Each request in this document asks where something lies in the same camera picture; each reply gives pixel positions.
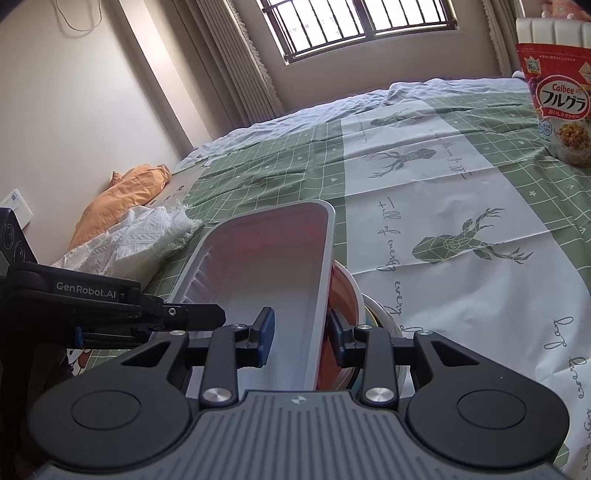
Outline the white pink plastic tray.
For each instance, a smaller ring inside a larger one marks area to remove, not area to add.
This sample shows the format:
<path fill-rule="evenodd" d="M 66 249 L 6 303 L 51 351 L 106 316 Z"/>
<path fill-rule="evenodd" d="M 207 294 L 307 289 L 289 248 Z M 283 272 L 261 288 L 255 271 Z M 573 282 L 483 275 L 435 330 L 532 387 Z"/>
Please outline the white pink plastic tray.
<path fill-rule="evenodd" d="M 181 271 L 171 303 L 217 304 L 229 324 L 250 324 L 273 308 L 269 361 L 239 370 L 240 391 L 315 388 L 334 230 L 335 208 L 322 200 L 239 215 L 206 233 Z"/>

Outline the pink plush toy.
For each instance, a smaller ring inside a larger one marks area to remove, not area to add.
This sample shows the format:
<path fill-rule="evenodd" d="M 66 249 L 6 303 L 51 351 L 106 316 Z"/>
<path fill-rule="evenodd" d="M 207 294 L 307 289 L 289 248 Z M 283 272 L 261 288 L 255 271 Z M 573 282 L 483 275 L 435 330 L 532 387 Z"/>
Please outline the pink plush toy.
<path fill-rule="evenodd" d="M 589 21 L 590 14 L 587 13 L 576 1 L 571 0 L 550 0 L 544 1 L 542 5 L 543 18 L 563 18 Z"/>

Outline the beige pleated curtain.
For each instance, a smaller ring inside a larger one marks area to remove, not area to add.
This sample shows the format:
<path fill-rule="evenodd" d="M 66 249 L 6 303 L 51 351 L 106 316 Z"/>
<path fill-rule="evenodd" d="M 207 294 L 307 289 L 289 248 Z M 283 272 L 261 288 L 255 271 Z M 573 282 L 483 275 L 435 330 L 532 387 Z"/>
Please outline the beige pleated curtain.
<path fill-rule="evenodd" d="M 231 1 L 189 1 L 191 15 L 221 78 L 221 102 L 240 126 L 279 118 L 283 102 Z"/>

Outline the teal bowl white inside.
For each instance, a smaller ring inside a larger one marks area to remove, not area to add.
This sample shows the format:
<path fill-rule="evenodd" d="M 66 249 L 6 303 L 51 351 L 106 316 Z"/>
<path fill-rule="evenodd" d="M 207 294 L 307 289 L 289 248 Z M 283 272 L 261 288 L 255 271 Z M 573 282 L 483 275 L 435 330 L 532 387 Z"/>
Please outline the teal bowl white inside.
<path fill-rule="evenodd" d="M 392 335 L 397 333 L 397 326 L 394 324 L 391 315 L 384 310 L 384 307 L 366 293 L 362 294 L 363 306 L 366 309 L 366 324 L 380 327 Z M 353 395 L 359 394 L 363 383 L 363 367 L 356 367 L 353 372 L 353 379 L 349 381 L 348 388 Z"/>

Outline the window with black bars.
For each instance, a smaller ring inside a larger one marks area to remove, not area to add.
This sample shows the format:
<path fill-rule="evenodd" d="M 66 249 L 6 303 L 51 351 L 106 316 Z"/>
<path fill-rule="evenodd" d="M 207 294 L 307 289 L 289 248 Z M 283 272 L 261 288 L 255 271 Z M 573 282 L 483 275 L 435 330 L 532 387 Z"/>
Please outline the window with black bars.
<path fill-rule="evenodd" d="M 287 64 L 391 36 L 458 28 L 450 1 L 271 0 L 259 7 Z"/>

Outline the white wall socket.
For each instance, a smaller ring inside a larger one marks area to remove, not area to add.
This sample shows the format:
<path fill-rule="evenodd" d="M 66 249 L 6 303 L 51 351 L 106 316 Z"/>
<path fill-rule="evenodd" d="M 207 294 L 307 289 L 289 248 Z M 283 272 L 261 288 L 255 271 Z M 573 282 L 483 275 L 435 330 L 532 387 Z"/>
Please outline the white wall socket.
<path fill-rule="evenodd" d="M 13 189 L 0 203 L 1 207 L 11 209 L 24 229 L 33 219 L 34 214 L 18 188 Z"/>

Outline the orange cloth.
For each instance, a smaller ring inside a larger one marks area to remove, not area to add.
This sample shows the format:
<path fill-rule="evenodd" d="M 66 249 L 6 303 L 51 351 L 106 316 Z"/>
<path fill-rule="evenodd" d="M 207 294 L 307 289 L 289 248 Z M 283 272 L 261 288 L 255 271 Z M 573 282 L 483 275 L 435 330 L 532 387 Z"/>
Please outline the orange cloth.
<path fill-rule="evenodd" d="M 166 165 L 142 164 L 124 174 L 113 172 L 107 188 L 83 211 L 74 229 L 69 250 L 92 240 L 118 223 L 130 209 L 153 200 L 169 183 Z"/>

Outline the white lace cloth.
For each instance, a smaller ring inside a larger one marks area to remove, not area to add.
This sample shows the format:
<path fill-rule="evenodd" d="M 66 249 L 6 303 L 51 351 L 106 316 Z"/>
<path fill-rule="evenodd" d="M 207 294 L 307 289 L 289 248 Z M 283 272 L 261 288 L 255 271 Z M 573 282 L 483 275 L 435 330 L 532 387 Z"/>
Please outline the white lace cloth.
<path fill-rule="evenodd" d="M 138 282 L 147 287 L 161 264 L 204 226 L 187 207 L 137 206 L 120 221 L 54 263 L 56 268 Z"/>

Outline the right side curtain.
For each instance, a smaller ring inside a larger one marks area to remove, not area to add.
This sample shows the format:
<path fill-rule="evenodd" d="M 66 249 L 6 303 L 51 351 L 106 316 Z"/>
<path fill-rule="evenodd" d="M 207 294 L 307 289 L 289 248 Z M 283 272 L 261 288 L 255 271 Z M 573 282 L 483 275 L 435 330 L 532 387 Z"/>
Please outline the right side curtain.
<path fill-rule="evenodd" d="M 523 16 L 520 1 L 482 0 L 489 35 L 502 76 L 510 77 L 520 69 L 516 44 L 517 19 Z"/>

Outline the cream padded headboard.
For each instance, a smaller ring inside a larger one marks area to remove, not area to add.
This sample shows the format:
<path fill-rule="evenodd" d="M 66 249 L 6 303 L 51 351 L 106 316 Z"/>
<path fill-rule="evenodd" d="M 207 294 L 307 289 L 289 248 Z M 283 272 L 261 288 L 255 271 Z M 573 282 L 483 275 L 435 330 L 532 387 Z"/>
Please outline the cream padded headboard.
<path fill-rule="evenodd" d="M 519 43 L 542 43 L 590 48 L 590 23 L 568 18 L 519 18 Z"/>

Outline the red Calbee cereal bag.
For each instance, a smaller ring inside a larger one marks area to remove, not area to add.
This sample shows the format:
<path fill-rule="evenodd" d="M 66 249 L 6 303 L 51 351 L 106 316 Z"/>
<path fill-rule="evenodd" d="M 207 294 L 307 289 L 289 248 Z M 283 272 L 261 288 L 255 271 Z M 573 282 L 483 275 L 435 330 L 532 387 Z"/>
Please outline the red Calbee cereal bag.
<path fill-rule="evenodd" d="M 590 166 L 590 50 L 519 43 L 517 53 L 549 153 L 577 168 Z"/>

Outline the green checked bed sheet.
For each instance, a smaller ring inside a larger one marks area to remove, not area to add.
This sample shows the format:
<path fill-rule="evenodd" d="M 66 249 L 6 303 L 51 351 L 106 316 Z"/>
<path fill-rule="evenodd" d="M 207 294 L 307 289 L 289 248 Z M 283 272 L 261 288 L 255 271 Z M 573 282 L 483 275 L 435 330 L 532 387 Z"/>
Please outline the green checked bed sheet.
<path fill-rule="evenodd" d="M 558 465 L 590 475 L 590 174 L 551 157 L 518 78 L 396 83 L 191 152 L 155 205 L 211 229 L 335 208 L 335 258 L 407 334 L 435 331 L 554 390 Z"/>

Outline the floral ceramic plate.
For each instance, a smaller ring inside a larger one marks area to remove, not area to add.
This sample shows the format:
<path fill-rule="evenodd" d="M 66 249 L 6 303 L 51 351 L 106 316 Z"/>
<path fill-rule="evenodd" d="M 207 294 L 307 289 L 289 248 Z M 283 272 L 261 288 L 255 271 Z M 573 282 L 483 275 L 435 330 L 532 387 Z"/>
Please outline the floral ceramic plate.
<path fill-rule="evenodd" d="M 396 409 L 408 371 L 406 339 L 379 302 L 363 294 L 363 303 L 378 326 L 366 334 L 361 401 L 372 407 Z"/>

